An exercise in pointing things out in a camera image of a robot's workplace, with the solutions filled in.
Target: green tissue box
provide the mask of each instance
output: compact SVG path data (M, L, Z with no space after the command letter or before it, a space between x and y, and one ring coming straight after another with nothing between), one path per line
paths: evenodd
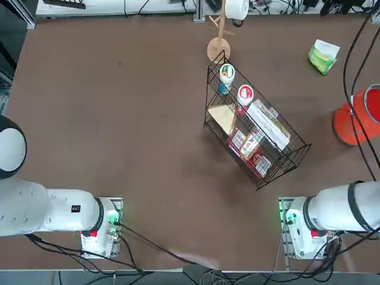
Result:
M324 42L323 40L316 40L309 52L310 63L322 75L327 75L328 71L337 61L338 51L338 46Z

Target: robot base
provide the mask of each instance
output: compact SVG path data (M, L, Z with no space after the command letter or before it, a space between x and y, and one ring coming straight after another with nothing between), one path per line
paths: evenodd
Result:
M123 210L122 197L99 197L103 205L103 222L97 232L91 236L81 235L82 250L113 258L119 255L119 231L120 227L111 222L120 221ZM84 258L101 258L90 254L82 254Z
M297 259L313 259L315 254L327 241L327 235L314 236L306 226L303 218L303 203L306 197L297 197L292 201L288 209L284 209L285 227L288 227L294 254L289 254ZM323 259L324 251L321 250L316 259Z

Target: white bucket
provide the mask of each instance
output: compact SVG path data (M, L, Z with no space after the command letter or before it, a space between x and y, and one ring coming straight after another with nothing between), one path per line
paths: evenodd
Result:
M249 85L241 85L239 91L237 92L237 101L239 104L236 104L237 111L240 114L244 114L248 109L248 106L252 103L254 99L254 90Z
M219 92L228 94L231 90L232 81L235 77L235 69L231 64L223 64L219 70Z

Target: red component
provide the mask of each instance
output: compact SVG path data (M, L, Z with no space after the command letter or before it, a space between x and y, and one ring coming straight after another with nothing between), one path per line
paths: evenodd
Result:
M318 236L318 231L317 230L311 230L311 236L314 238L315 236Z

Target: green led light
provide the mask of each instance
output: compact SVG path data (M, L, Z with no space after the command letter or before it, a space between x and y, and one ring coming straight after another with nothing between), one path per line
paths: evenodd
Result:
M117 211L109 211L107 214L107 220L110 224L119 221L119 213Z

